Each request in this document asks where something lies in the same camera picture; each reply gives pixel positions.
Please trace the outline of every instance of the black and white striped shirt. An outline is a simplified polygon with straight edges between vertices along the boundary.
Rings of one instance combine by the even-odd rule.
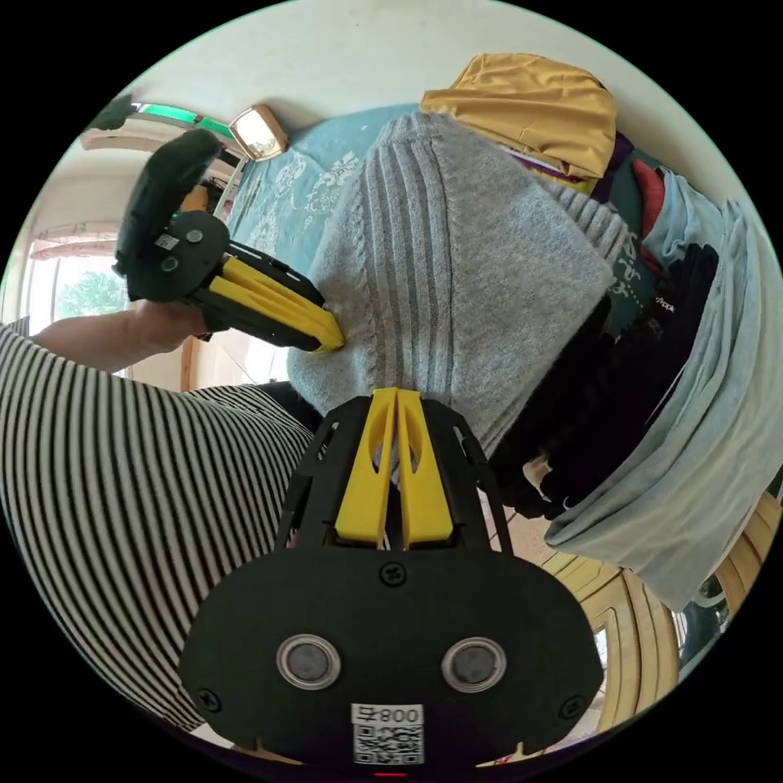
[[[274,545],[312,433],[262,388],[176,393],[0,326],[0,510],[38,593],[123,696],[186,731],[200,603]]]

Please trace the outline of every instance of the grey sweater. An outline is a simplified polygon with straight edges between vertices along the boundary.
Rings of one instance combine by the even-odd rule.
[[[392,120],[310,271],[346,346],[291,350],[290,381],[322,413],[418,390],[464,415],[489,455],[606,292],[626,234],[449,117]]]

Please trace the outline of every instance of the stack of clothes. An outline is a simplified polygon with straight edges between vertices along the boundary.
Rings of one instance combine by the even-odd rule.
[[[783,463],[774,253],[581,69],[480,55],[421,110],[340,193],[310,277],[347,345],[291,352],[294,388],[320,414],[392,386],[450,405],[550,546],[680,611]]]
[[[783,462],[783,282],[734,202],[634,148],[591,74],[479,55],[447,113],[629,226],[607,295],[493,451],[503,501],[546,542],[621,565],[680,610]]]

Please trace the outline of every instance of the window curtain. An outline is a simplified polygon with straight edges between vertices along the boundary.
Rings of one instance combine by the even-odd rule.
[[[31,261],[114,256],[118,223],[72,223],[38,234],[30,246]]]

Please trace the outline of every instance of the qr code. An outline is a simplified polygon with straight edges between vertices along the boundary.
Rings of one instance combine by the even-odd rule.
[[[423,764],[424,726],[353,727],[358,764]]]
[[[161,234],[155,240],[155,244],[158,247],[162,247],[163,250],[173,250],[179,244],[179,239],[170,234]]]

